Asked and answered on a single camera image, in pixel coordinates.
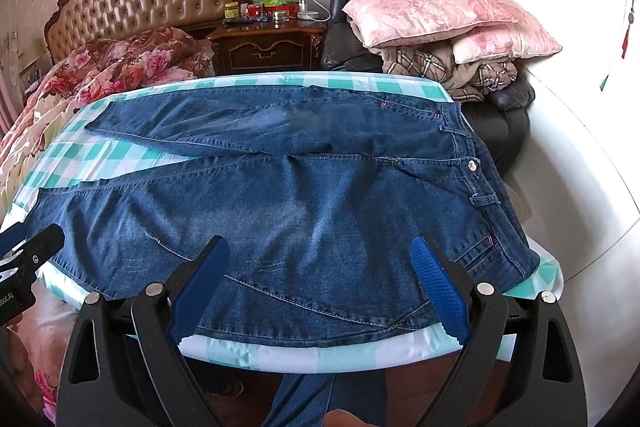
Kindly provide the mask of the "plaid beige blanket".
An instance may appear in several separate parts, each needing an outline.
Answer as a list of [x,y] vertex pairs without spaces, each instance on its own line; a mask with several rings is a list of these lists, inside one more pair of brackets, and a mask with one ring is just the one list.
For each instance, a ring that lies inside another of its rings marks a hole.
[[516,66],[506,57],[458,64],[451,40],[369,51],[382,58],[384,74],[434,80],[458,102],[481,102],[511,86],[518,77]]

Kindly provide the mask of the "dark wooden nightstand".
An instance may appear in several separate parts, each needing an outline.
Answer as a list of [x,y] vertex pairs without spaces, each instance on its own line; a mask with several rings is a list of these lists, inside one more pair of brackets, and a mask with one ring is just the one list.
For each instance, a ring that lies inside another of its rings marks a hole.
[[325,23],[288,20],[220,26],[207,39],[217,76],[320,68]]

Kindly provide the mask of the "small pink pillow underneath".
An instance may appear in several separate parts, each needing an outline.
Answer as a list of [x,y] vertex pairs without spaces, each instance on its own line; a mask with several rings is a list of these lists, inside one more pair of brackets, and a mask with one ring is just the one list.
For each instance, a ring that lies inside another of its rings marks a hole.
[[494,26],[475,27],[451,40],[458,65],[476,62],[515,60],[557,54],[563,47],[546,31],[536,17],[513,0],[495,0],[518,20]]

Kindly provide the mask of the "operator blue jeans leg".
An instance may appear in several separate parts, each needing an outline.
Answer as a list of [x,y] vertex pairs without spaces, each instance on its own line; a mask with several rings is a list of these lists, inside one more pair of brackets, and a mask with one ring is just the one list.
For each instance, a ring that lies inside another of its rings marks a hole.
[[263,426],[384,426],[384,369],[361,373],[285,374]]

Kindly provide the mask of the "large pink floral pillow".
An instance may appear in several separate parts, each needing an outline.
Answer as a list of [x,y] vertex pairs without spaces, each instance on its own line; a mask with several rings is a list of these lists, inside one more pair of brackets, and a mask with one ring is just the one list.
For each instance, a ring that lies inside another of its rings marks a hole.
[[343,12],[368,49],[447,40],[518,20],[495,0],[349,0]]

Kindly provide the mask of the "floral red pink quilt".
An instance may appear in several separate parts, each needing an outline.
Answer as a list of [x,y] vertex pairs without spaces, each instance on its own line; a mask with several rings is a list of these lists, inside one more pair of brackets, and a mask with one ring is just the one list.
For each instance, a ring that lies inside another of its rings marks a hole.
[[170,26],[126,39],[94,39],[73,50],[47,73],[2,136],[1,212],[79,109],[107,95],[213,75],[210,42]]

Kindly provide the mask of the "yellow lidded jar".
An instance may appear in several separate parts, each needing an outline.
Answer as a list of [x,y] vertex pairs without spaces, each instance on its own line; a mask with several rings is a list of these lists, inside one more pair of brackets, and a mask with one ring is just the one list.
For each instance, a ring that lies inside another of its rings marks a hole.
[[238,2],[228,2],[224,5],[224,18],[226,20],[235,20],[240,16],[240,5]]

